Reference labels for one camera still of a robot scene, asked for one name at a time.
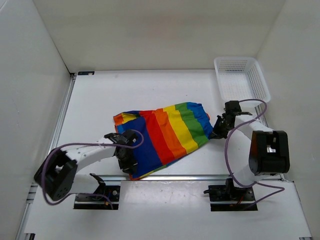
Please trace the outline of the white perforated plastic basket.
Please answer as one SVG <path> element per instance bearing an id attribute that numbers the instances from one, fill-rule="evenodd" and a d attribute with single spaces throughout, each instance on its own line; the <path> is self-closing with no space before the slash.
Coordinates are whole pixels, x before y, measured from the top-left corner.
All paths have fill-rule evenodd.
<path id="1" fill-rule="evenodd" d="M 253 57 L 225 56 L 214 59 L 214 69 L 224 102 L 245 102 L 247 107 L 256 107 L 262 100 L 268 103 L 271 95 L 258 61 Z"/>

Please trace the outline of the rainbow striped shorts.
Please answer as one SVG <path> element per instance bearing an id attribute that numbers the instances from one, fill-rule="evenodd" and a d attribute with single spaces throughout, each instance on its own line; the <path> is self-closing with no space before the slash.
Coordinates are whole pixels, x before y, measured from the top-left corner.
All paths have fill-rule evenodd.
<path id="1" fill-rule="evenodd" d="M 131 110 L 113 116 L 117 133 L 139 131 L 144 141 L 133 150 L 137 161 L 131 180 L 140 180 L 198 150 L 213 126 L 202 104 L 183 102 L 155 110 Z"/>

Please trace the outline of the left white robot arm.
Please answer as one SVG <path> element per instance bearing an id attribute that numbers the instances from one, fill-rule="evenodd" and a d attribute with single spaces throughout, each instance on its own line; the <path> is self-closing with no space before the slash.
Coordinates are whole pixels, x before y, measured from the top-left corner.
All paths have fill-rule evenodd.
<path id="1" fill-rule="evenodd" d="M 83 195 L 93 200 L 112 202 L 105 192 L 105 183 L 95 173 L 79 171 L 101 160 L 116 157 L 120 169 L 133 174 L 137 170 L 134 149 L 144 143 L 141 132 L 129 129 L 124 133 L 108 133 L 96 142 L 66 143 L 52 149 L 34 175 L 44 201 L 50 206 L 62 203 L 70 195 Z"/>

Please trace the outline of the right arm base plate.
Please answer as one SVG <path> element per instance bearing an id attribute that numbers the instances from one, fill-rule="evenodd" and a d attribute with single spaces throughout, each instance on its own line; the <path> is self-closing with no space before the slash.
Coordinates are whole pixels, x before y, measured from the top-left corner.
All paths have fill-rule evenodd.
<path id="1" fill-rule="evenodd" d="M 253 188 L 236 187 L 232 178 L 227 178 L 224 185 L 209 185 L 203 193 L 209 196 L 211 212 L 258 210 Z"/>

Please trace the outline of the aluminium front rail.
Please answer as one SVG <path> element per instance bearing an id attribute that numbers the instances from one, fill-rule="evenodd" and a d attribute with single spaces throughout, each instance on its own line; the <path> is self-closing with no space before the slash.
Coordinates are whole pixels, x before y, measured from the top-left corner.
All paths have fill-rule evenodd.
<path id="1" fill-rule="evenodd" d="M 124 175 L 99 175 L 105 182 L 130 181 L 129 176 Z M 140 181 L 223 181 L 228 175 L 148 175 Z"/>

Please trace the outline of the small black corner label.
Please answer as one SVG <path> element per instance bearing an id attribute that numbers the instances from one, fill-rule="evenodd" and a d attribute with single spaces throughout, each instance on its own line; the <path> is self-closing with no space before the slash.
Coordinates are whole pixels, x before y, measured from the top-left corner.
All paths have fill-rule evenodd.
<path id="1" fill-rule="evenodd" d="M 77 73 L 78 76 L 93 76 L 95 71 L 79 71 Z"/>

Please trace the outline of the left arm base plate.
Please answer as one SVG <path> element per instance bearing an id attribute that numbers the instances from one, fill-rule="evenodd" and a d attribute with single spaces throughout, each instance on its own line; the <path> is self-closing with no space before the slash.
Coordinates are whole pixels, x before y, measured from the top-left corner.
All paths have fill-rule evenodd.
<path id="1" fill-rule="evenodd" d="M 74 210 L 109 210 L 117 211 L 120 203 L 121 182 L 107 181 L 104 188 L 94 192 L 96 195 L 77 194 L 75 196 Z"/>

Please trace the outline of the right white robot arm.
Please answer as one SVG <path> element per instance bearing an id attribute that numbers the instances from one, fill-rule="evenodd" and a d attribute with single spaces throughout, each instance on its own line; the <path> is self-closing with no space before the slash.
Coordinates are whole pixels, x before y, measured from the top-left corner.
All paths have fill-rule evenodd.
<path id="1" fill-rule="evenodd" d="M 257 116 L 242 111 L 244 102 L 260 102 L 263 110 Z M 232 183 L 224 193 L 230 200 L 238 199 L 243 188 L 250 188 L 270 176 L 285 174 L 290 169 L 288 135 L 260 122 L 267 110 L 267 103 L 260 99 L 231 100 L 224 104 L 224 113 L 217 116 L 211 139 L 225 139 L 224 159 Z M 250 140 L 248 164 L 233 172 L 228 158 L 228 146 L 235 131 L 241 131 Z"/>

